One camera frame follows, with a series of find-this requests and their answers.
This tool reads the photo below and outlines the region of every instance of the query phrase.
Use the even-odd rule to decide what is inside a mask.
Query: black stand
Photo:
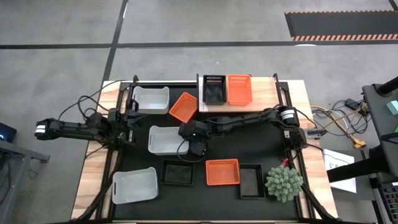
[[[390,168],[381,146],[369,150],[369,159],[355,162],[350,165],[337,167],[328,170],[329,182],[336,182],[362,175],[374,174],[377,172],[389,172]]]

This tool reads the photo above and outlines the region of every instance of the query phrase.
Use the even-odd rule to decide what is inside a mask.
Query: white paper
[[[355,162],[353,156],[347,156],[339,152],[324,149],[323,153],[323,160],[325,161],[326,170],[345,166]],[[355,178],[330,183],[330,187],[356,193]]]

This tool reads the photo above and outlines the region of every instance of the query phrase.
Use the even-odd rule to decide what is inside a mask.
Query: artificial plant
[[[293,200],[303,185],[303,177],[295,169],[279,166],[268,172],[266,187],[269,195],[275,195],[283,203]]]

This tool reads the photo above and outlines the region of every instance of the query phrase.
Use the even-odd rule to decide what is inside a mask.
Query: wooden table
[[[262,82],[262,85],[267,90],[265,91],[264,97],[267,98],[268,107],[273,107],[278,104],[277,99],[277,91],[275,88],[275,82],[271,80],[272,78],[260,78],[259,82]],[[111,81],[104,82],[103,85],[109,84]],[[305,84],[303,80],[287,80],[283,81],[289,84],[290,97],[292,100],[292,104],[298,110],[305,113],[310,119],[312,119],[312,112],[310,108],[310,102],[308,100],[307,91],[305,89]],[[119,85],[120,82],[113,83],[112,85],[107,86],[101,92],[101,96],[99,98],[99,103],[103,105],[105,108],[114,108],[116,107],[116,100],[118,98],[119,93]],[[101,108],[98,110],[100,113],[105,113]],[[301,114],[298,115],[300,119],[300,127],[301,128],[314,128],[313,124],[308,121]],[[314,139],[308,139],[308,143],[319,146],[320,143]],[[95,149],[99,148],[100,145],[97,142],[90,142],[87,149],[87,154]],[[333,195],[331,192],[328,176],[326,173],[325,165],[323,163],[322,153],[319,149],[315,149],[313,147],[308,147],[303,151],[303,158],[305,163],[305,168],[307,171],[308,181],[310,184],[311,191],[314,193],[319,202],[324,206],[324,208],[334,217],[337,217],[337,211],[335,207],[335,202],[333,200]],[[104,165],[106,160],[106,149],[101,149],[98,152],[92,154],[88,157],[84,164],[83,170],[80,177],[80,183],[78,186],[75,204],[73,206],[73,211],[71,218],[79,217],[87,208],[87,206],[91,203],[91,201],[95,198],[96,194],[99,192],[101,187],[101,180],[104,171]],[[103,208],[103,217],[106,217],[108,214],[108,205],[110,200],[110,192],[108,192],[104,208]],[[300,202],[302,205],[302,211],[304,217],[308,217],[307,203],[303,192],[300,193]]]

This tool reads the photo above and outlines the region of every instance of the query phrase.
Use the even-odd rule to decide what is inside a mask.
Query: black floor mat
[[[293,40],[398,39],[398,12],[286,12]]]

